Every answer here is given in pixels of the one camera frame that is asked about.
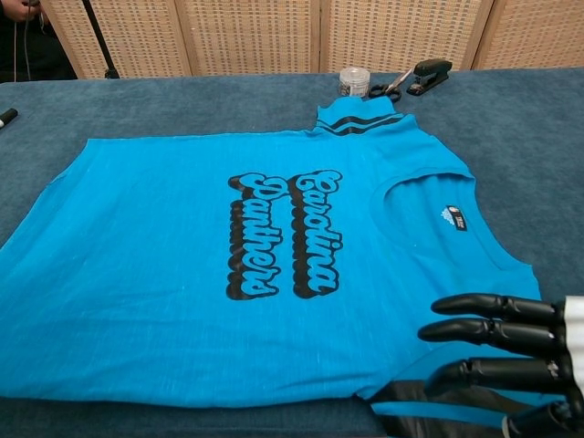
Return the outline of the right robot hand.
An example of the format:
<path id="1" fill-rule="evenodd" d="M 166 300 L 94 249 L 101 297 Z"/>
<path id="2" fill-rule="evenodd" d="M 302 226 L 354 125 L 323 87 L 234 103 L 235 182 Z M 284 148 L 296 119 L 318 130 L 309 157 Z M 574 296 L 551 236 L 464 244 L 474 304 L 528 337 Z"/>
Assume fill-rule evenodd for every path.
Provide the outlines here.
<path id="1" fill-rule="evenodd" d="M 447 363 L 425 382 L 431 396 L 471 386 L 559 394 L 502 421 L 505 437 L 566 437 L 583 431 L 583 299 L 556 303 L 496 294 L 461 294 L 434 301 L 442 321 L 421 327 L 428 342 L 462 341 L 511 353 Z"/>

